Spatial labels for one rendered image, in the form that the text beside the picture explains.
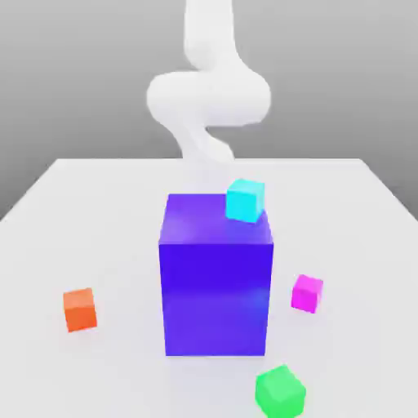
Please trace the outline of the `small cyan cube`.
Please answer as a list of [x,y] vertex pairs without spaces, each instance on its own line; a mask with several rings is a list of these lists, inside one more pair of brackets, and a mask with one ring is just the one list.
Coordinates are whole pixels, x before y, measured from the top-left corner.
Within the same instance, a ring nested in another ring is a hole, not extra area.
[[256,223],[265,209],[265,184],[237,179],[226,194],[225,215],[228,219]]

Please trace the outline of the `small magenta cube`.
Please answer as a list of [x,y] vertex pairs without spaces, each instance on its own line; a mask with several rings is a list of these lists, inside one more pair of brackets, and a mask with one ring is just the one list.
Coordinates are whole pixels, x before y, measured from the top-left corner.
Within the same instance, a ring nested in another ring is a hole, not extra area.
[[292,288],[291,307],[315,314],[322,297],[323,280],[301,274]]

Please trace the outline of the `small orange cube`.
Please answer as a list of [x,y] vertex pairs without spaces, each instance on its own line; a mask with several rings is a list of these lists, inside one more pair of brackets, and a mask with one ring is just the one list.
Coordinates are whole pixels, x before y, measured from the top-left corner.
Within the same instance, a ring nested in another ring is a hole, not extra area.
[[96,307],[90,287],[63,294],[64,316],[69,332],[97,326]]

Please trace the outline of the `small green cube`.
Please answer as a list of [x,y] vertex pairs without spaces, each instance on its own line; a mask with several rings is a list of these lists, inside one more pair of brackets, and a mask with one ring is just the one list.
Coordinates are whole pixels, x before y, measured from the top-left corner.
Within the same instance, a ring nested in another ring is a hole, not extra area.
[[306,388],[287,365],[256,377],[256,404],[267,418],[296,418],[305,409]]

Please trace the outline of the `large purple box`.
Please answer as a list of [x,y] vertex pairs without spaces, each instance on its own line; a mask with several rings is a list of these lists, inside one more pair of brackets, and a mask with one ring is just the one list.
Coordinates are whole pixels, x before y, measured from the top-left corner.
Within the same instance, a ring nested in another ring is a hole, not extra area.
[[273,267],[268,216],[225,215],[223,194],[171,193],[158,241],[168,356],[265,354]]

